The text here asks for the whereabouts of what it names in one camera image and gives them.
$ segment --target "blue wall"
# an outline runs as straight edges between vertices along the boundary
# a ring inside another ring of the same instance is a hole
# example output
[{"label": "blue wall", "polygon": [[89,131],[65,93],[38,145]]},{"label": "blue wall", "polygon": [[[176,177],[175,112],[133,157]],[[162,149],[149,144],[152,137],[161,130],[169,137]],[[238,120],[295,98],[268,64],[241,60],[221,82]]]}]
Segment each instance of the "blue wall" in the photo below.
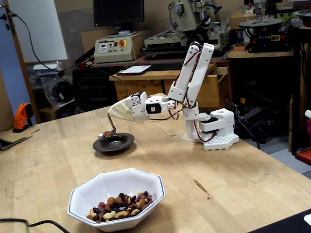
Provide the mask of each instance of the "blue wall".
[{"label": "blue wall", "polygon": [[[2,7],[0,8],[0,15],[2,16],[3,14],[5,14],[5,9]],[[6,23],[8,21],[0,20],[0,69],[12,110],[15,114],[21,103],[30,103],[30,98],[11,31],[5,28]],[[32,118],[32,122],[36,124],[35,117]]]}]

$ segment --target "orange power drill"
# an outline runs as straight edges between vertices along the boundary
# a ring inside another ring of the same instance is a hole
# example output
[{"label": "orange power drill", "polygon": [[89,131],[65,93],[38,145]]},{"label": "orange power drill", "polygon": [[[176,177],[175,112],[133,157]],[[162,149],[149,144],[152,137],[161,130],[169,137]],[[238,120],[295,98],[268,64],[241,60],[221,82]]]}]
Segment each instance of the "orange power drill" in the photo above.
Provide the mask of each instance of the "orange power drill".
[{"label": "orange power drill", "polygon": [[34,116],[34,111],[30,103],[22,103],[19,105],[14,119],[14,133],[23,132],[25,129],[32,126],[31,118]]}]

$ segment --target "red emergency stop button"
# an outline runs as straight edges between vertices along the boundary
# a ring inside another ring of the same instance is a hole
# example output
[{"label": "red emergency stop button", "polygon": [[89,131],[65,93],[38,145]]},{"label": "red emergency stop button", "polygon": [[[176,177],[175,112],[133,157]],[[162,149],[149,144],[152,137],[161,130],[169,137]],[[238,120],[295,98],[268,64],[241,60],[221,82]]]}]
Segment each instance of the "red emergency stop button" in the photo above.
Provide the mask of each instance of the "red emergency stop button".
[{"label": "red emergency stop button", "polygon": [[121,47],[125,46],[125,43],[126,43],[125,40],[120,40],[120,41],[119,41],[119,45],[120,45]]}]

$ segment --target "whiteboard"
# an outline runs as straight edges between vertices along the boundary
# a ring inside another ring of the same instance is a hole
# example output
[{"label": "whiteboard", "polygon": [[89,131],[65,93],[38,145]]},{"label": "whiteboard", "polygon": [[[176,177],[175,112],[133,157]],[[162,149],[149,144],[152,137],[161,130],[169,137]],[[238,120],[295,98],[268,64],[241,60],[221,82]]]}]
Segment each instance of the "whiteboard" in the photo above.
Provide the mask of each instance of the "whiteboard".
[{"label": "whiteboard", "polygon": [[[10,9],[27,24],[35,53],[41,61],[66,60],[63,35],[54,0],[9,0]],[[25,25],[13,18],[24,61],[37,62]]]}]

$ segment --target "trail mix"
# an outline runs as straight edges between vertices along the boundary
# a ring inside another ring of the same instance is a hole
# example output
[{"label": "trail mix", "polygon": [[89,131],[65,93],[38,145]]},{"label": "trail mix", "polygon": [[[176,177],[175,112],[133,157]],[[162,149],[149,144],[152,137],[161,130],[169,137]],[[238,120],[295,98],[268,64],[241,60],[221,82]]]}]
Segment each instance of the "trail mix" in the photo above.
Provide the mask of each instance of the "trail mix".
[{"label": "trail mix", "polygon": [[120,193],[117,198],[108,198],[106,204],[100,202],[98,207],[90,209],[87,218],[100,223],[133,217],[152,202],[152,195],[149,195],[147,191],[144,193],[139,191],[137,196],[133,197]]}]

